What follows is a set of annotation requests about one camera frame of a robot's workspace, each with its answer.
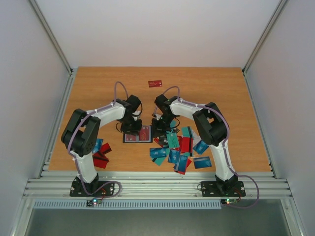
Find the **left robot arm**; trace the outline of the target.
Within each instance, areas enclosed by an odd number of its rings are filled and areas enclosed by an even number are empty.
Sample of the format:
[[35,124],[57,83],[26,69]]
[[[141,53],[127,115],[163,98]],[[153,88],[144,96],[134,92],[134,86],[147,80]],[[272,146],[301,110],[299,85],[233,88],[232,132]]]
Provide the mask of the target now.
[[135,112],[140,106],[140,99],[130,95],[127,100],[117,99],[99,109],[73,111],[61,141],[75,161],[78,177],[83,181],[81,189],[88,196],[95,195],[99,190],[92,156],[99,129],[117,120],[121,123],[124,134],[138,135],[142,121],[136,117]]

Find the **red vip card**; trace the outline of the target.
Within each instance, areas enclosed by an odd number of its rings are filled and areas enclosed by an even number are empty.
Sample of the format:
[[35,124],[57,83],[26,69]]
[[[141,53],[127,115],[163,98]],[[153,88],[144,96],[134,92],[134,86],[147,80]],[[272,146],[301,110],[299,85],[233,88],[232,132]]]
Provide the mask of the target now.
[[137,142],[137,136],[136,135],[131,135],[131,134],[125,134],[124,135],[124,142],[125,143],[135,143]]
[[151,141],[151,127],[149,125],[144,125],[139,131],[139,142],[149,143],[150,141]]

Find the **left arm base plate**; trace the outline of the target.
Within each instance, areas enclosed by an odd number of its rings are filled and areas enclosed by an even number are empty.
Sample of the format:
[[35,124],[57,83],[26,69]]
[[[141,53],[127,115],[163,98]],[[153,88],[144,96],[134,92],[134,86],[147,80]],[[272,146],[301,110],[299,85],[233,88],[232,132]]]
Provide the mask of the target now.
[[115,184],[109,181],[94,181],[92,183],[84,183],[87,192],[80,179],[76,178],[70,188],[69,195],[71,197],[101,197],[101,196],[113,196],[115,190]]

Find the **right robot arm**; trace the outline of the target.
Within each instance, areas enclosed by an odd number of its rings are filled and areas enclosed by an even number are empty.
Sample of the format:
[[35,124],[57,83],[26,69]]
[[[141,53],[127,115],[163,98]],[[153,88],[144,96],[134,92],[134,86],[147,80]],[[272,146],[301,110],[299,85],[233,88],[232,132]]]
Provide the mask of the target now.
[[159,118],[152,119],[153,137],[165,135],[171,129],[174,118],[192,119],[203,142],[210,146],[216,167],[217,189],[223,195],[230,194],[238,178],[230,164],[228,150],[229,126],[215,103],[195,104],[176,96],[168,99],[163,94],[155,99],[162,111]]

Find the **red VIP card front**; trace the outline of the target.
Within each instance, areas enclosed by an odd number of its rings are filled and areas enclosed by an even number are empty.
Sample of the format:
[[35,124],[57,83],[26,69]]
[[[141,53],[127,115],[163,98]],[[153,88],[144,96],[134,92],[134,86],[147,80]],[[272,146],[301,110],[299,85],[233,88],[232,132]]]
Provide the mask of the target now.
[[149,125],[144,125],[139,131],[139,142],[149,143],[150,141],[151,141],[151,127]]

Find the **black leather card holder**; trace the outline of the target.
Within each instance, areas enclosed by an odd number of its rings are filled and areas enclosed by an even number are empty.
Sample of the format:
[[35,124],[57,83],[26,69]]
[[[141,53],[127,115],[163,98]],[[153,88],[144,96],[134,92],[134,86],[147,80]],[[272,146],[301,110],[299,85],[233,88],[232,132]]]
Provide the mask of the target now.
[[[138,139],[138,141],[137,142],[135,142],[135,143],[141,143],[141,142],[139,142],[139,135],[137,135],[137,139]],[[151,141],[149,142],[149,143],[152,143],[153,142],[153,137],[152,137],[152,128],[151,128]]]

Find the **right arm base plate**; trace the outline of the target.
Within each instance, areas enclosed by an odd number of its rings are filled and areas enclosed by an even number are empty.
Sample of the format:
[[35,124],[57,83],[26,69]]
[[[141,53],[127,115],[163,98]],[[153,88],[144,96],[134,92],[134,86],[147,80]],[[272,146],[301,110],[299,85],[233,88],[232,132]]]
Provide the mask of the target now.
[[202,181],[201,192],[203,197],[245,197],[245,187],[242,181],[237,181],[229,187],[218,184],[216,181]]

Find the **blue card front pile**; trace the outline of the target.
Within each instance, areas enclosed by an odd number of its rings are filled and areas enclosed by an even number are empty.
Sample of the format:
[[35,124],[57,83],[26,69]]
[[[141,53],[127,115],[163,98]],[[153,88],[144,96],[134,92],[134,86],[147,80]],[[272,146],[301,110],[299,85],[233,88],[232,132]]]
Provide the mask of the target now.
[[190,164],[191,160],[187,156],[180,155],[178,162],[174,165],[174,172],[185,175]]

